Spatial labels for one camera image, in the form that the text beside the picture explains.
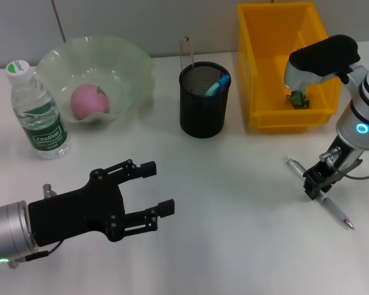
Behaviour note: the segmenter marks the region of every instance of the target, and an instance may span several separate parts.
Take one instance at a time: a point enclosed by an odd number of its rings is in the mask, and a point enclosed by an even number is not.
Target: silver pen
[[[294,172],[296,175],[303,178],[303,173],[305,173],[306,169],[297,162],[296,160],[289,159],[285,157],[286,165]],[[320,191],[320,195],[317,197],[317,200],[322,204],[333,216],[335,216],[338,220],[343,222],[344,225],[354,229],[350,219],[340,210],[340,208],[333,202],[331,198],[329,198],[325,192]]]

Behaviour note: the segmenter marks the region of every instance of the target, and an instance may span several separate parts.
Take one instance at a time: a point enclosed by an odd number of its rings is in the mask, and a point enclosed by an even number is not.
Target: green object in bin
[[[293,105],[294,109],[308,109],[309,100],[302,91],[292,91],[291,95],[286,95],[288,101]]]

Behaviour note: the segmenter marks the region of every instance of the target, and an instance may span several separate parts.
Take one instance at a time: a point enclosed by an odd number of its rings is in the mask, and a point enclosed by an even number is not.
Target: black gripper cap
[[[157,174],[156,163],[153,161],[141,164],[140,168],[143,178],[147,178]]]
[[[173,215],[175,213],[175,201],[173,199],[159,203],[158,207],[161,218]]]

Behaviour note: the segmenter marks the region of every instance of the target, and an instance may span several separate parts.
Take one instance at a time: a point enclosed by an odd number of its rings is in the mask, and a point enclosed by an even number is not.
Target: white table
[[[369,42],[359,45],[369,67]],[[243,127],[235,54],[197,59],[219,63],[232,76],[219,135],[199,140],[181,130],[180,60],[156,58],[154,104],[128,122],[67,124],[71,151],[53,161],[34,155],[0,70],[0,206],[41,199],[44,183],[58,193],[77,189],[94,168],[125,159],[157,163],[156,176],[120,186],[127,212],[176,202],[175,215],[160,219],[157,232],[119,243],[92,232],[16,270],[0,265],[0,294],[369,294],[369,181],[344,179],[329,193],[354,223],[351,231],[311,202],[281,161],[289,155],[306,168],[317,162],[336,136],[348,91],[341,93],[338,115],[322,128],[256,135]],[[363,159],[353,175],[369,174],[369,152]]]

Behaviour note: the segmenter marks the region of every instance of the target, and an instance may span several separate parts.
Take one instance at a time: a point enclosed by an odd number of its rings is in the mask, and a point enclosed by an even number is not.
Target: black pen holder
[[[205,96],[205,92],[225,75],[229,75],[226,69],[208,61],[194,63],[180,73],[180,126],[187,134],[208,138],[223,128],[231,80],[214,96]]]

